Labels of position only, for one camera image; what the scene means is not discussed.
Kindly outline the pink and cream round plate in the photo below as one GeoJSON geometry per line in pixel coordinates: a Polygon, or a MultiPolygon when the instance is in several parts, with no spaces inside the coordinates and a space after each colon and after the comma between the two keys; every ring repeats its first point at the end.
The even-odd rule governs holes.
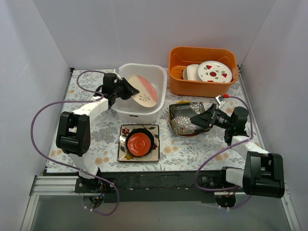
{"type": "Polygon", "coordinates": [[[128,77],[128,82],[140,91],[139,94],[132,96],[136,103],[147,108],[156,106],[158,95],[153,85],[147,79],[138,75],[131,75],[128,77]]]}

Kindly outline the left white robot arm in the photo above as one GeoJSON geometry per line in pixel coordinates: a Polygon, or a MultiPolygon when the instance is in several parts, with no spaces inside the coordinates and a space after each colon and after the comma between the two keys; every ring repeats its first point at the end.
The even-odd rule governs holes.
{"type": "Polygon", "coordinates": [[[89,90],[93,97],[72,112],[60,115],[56,136],[56,146],[69,155],[78,170],[79,177],[86,179],[86,187],[93,193],[102,188],[102,180],[97,177],[99,168],[87,154],[91,143],[91,122],[108,111],[117,98],[128,100],[140,93],[125,78],[116,73],[104,73],[103,84],[96,90],[89,90]]]}

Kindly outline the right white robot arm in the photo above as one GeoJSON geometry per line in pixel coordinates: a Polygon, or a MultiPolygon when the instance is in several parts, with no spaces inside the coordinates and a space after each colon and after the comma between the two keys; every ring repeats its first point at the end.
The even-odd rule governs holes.
{"type": "Polygon", "coordinates": [[[224,129],[224,141],[228,147],[245,159],[243,169],[227,167],[226,174],[218,178],[221,190],[229,191],[236,185],[247,195],[282,198],[285,192],[283,158],[258,147],[249,139],[245,130],[248,116],[249,111],[244,107],[236,107],[228,116],[213,104],[190,120],[202,128],[217,126],[224,129]]]}

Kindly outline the black square floral plate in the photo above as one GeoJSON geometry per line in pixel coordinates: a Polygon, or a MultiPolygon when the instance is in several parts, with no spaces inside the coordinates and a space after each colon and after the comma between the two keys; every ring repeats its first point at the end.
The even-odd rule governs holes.
{"type": "Polygon", "coordinates": [[[190,118],[205,112],[202,102],[179,102],[169,105],[173,131],[178,135],[190,135],[208,132],[208,128],[201,128],[191,123],[190,118]]]}

